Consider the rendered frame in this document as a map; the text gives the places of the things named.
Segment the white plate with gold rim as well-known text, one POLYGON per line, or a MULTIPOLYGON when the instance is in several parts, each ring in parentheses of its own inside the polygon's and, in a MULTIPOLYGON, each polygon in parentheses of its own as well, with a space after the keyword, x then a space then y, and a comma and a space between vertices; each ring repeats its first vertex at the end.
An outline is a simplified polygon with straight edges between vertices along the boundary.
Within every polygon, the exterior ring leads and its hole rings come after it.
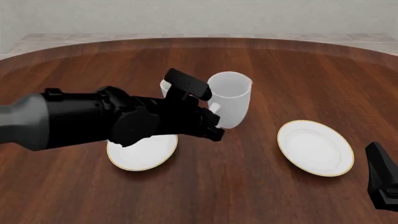
POLYGON ((277 133, 282 154, 293 165, 320 177, 338 177, 354 165, 348 141, 332 128, 314 121, 285 123, 277 133))
POLYGON ((177 135, 144 138, 129 147, 107 142, 106 152, 116 167, 126 171, 145 171, 163 164, 178 145, 177 135))

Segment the small white mug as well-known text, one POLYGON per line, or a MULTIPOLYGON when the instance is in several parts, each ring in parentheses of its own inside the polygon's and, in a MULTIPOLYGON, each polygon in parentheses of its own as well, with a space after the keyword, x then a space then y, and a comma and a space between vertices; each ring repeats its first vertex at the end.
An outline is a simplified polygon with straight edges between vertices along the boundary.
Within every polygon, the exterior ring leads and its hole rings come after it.
POLYGON ((162 80, 160 82, 160 89, 161 89, 161 92, 162 92, 162 95, 164 98, 167 96, 167 92, 169 91, 171 86, 172 86, 172 84, 165 80, 162 80))

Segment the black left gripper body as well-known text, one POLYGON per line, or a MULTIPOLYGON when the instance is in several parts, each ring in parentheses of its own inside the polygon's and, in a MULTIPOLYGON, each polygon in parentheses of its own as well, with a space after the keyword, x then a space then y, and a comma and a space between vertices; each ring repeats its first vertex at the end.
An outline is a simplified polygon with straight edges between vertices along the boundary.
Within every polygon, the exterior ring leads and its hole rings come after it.
POLYGON ((199 105, 199 99, 183 100, 178 106, 176 134, 200 138, 204 128, 216 127, 220 116, 199 105))

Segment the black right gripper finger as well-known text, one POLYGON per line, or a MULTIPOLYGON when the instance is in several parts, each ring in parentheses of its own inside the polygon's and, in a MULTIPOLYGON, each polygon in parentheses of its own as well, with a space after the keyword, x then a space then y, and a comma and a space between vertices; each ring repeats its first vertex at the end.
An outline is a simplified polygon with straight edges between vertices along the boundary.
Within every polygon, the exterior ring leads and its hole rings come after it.
POLYGON ((398 165, 380 143, 373 141, 366 148, 370 187, 397 187, 398 165))

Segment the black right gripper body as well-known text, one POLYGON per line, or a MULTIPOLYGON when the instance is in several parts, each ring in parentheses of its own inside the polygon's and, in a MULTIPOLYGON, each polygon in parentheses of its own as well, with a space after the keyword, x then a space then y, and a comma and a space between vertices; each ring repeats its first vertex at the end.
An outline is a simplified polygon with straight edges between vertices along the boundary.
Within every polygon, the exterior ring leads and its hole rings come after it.
POLYGON ((368 194, 377 210, 398 210, 398 184, 386 189, 368 186, 368 194))

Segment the large white mug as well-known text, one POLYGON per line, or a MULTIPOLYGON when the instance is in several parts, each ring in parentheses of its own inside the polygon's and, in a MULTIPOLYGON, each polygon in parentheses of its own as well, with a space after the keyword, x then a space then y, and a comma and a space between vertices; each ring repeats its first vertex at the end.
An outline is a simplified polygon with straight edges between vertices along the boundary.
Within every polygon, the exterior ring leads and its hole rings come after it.
POLYGON ((208 109, 220 117, 217 128, 238 126, 248 112, 252 80, 238 72, 219 72, 209 78, 208 109))

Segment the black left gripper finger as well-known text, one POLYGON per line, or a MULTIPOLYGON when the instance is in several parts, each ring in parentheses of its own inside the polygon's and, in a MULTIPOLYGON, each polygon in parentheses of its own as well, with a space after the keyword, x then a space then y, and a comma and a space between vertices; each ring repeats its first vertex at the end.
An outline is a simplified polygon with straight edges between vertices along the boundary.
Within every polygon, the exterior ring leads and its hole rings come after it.
POLYGON ((223 135, 224 135, 224 130, 222 128, 209 127, 203 129, 202 133, 200 134, 200 137, 217 142, 221 141, 223 135))

